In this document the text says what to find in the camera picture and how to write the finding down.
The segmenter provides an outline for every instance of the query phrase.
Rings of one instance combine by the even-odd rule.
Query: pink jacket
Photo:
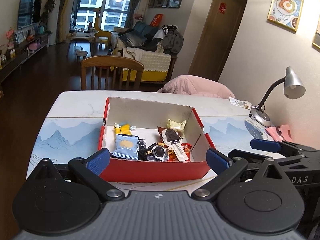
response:
[[[225,85],[191,75],[182,75],[170,80],[158,92],[211,98],[235,98],[234,94]]]

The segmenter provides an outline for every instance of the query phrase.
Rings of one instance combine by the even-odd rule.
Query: cardboard box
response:
[[[209,170],[206,152],[214,147],[203,124],[191,106],[129,98],[107,98],[104,125],[101,128],[99,149],[116,149],[115,123],[136,126],[133,135],[146,139],[147,147],[160,141],[157,127],[167,127],[168,119],[186,121],[183,142],[192,145],[190,162],[134,161],[111,158],[108,167],[100,174],[106,181],[116,182],[166,182],[201,179]]]

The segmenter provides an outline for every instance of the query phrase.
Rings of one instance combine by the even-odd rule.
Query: red paper cut decoration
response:
[[[225,3],[225,2],[222,2],[222,3],[220,4],[220,6],[219,6],[219,13],[224,14],[226,8],[227,8],[226,3]]]

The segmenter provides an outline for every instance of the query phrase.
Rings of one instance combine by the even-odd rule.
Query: stool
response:
[[[99,40],[100,40],[99,49],[102,49],[102,44],[104,44],[104,49],[106,49],[109,44],[109,38],[108,37],[99,37]]]
[[[77,55],[77,61],[80,61],[81,57],[83,57],[83,59],[87,57],[88,52],[85,50],[79,50],[79,51],[76,51],[76,55]]]

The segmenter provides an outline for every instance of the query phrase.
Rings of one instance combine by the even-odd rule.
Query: blue snack package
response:
[[[112,156],[138,160],[137,144],[138,136],[127,134],[116,134],[116,150],[112,152]]]

